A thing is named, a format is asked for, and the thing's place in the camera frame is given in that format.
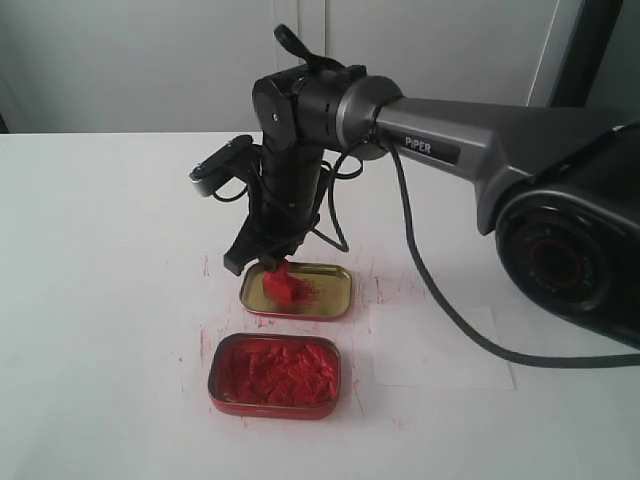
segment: red paste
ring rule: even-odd
[[[315,300],[318,292],[313,285],[292,277],[290,269],[291,264],[282,260],[275,272],[267,273],[262,280],[265,294],[284,305],[304,305]]]
[[[338,357],[323,345],[242,340],[222,352],[215,388],[227,402],[316,408],[336,398],[338,377]]]

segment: white table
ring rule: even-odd
[[[511,365],[515,389],[376,383],[377,303],[434,311],[388,158],[337,187],[351,253],[309,237],[296,256],[356,275],[352,314],[320,324],[243,313],[241,280],[221,258],[246,201],[202,199],[187,179],[232,136],[0,136],[0,478],[640,478],[640,369]],[[526,352],[628,350],[524,299],[475,230],[472,188],[405,165],[425,260],[462,311],[491,309],[501,343]],[[336,340],[336,411],[301,422],[215,410],[213,351],[238,331]],[[475,348],[462,334],[459,345]]]

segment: red tin can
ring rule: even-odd
[[[318,420],[340,394],[340,352],[320,337],[237,333],[216,349],[208,389],[231,415]]]

